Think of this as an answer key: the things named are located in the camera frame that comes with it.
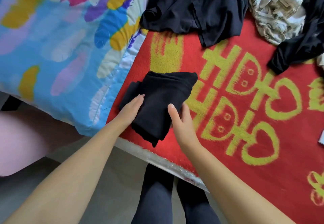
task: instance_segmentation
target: red blanket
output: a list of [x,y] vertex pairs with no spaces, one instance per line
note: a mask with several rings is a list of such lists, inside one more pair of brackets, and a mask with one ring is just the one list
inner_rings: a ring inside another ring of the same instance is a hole
[[[149,32],[107,121],[149,70],[196,72],[187,104],[201,144],[296,223],[323,224],[323,80],[312,60],[274,76],[266,68],[274,50],[250,14],[241,36],[208,49],[196,34]],[[195,172],[172,130],[156,148],[130,128],[122,137]]]

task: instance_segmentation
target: blue quilt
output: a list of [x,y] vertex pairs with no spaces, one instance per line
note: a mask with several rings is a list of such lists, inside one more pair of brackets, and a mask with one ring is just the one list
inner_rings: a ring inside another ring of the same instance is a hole
[[0,90],[93,136],[146,32],[148,0],[0,0]]

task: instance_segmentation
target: folded black garment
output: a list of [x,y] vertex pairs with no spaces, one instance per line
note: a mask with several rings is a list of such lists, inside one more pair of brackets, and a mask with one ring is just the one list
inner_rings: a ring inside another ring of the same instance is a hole
[[149,0],[140,24],[153,31],[197,31],[203,47],[240,35],[248,0]]
[[324,0],[303,0],[306,11],[303,32],[283,41],[268,67],[281,74],[291,64],[302,63],[324,53]]
[[196,73],[161,74],[149,71],[143,82],[132,82],[129,85],[119,110],[138,94],[145,94],[132,128],[155,147],[159,140],[164,140],[170,129],[168,104],[173,104],[180,112],[182,103],[189,98],[197,79]]

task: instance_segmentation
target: black leggings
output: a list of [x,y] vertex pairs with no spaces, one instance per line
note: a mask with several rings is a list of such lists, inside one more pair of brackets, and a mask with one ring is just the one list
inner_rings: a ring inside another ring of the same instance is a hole
[[[149,164],[131,224],[172,224],[172,187],[173,175]],[[220,224],[202,189],[179,180],[177,192],[187,224]]]

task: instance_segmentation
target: black clothing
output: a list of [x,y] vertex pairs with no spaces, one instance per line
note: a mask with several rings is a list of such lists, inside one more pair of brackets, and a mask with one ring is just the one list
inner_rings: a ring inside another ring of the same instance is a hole
[[304,0],[302,6],[306,10],[303,32],[282,42],[268,62],[276,74],[324,53],[324,0]]
[[164,140],[170,129],[168,104],[173,104],[179,112],[197,79],[196,73],[161,74],[149,71],[143,82],[130,84],[119,110],[138,94],[145,94],[144,102],[132,122],[132,128],[155,147],[159,140]]
[[[173,175],[148,164],[131,224],[172,224],[172,188]],[[179,180],[177,192],[187,224],[221,224],[202,189]]]
[[240,35],[248,0],[149,0],[140,24],[153,31],[199,34],[203,47]]

